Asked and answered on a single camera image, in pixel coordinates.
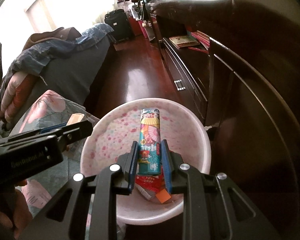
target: reflective floor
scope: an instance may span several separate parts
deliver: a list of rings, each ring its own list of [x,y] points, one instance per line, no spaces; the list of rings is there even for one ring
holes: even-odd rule
[[[115,45],[117,56],[111,63],[99,100],[92,113],[101,118],[126,102],[159,97],[180,102],[156,44],[142,35]],[[181,239],[182,215],[152,226],[127,226],[125,240]]]
[[[93,115],[101,118],[117,106],[140,98],[180,101],[156,44],[140,35],[116,44],[115,48],[117,56],[108,70]]]

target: luggage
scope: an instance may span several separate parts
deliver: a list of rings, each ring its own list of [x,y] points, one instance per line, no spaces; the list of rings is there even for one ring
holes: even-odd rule
[[[116,42],[126,41],[133,37],[130,23],[123,9],[114,10],[105,15],[105,23],[110,25],[114,32],[111,35]]]

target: pink container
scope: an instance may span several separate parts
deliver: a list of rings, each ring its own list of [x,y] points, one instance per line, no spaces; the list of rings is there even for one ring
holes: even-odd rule
[[[139,23],[139,25],[140,25],[141,31],[142,31],[142,33],[143,33],[143,36],[144,36],[145,38],[148,38],[146,29],[142,26],[143,21],[138,21],[138,23]]]
[[[199,119],[176,102],[162,98],[143,98],[118,106],[95,125],[82,150],[82,174],[98,174],[103,168],[114,164],[118,156],[130,151],[132,142],[139,140],[143,108],[159,109],[161,139],[167,139],[169,148],[181,154],[186,163],[201,172],[209,173],[210,141]],[[126,224],[153,225],[182,211],[182,195],[167,204],[145,200],[136,188],[130,196],[117,195],[117,219]]]

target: red snack wrapper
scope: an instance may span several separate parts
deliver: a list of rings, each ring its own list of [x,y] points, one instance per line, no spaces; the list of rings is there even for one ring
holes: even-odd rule
[[[158,176],[141,176],[136,175],[135,183],[140,185],[142,188],[152,190],[158,193],[164,188],[164,176],[163,168],[161,167],[161,174]]]

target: snack can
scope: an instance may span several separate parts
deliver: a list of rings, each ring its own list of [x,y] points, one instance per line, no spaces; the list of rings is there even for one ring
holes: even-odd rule
[[[139,140],[139,175],[161,174],[160,112],[146,108],[141,111]]]

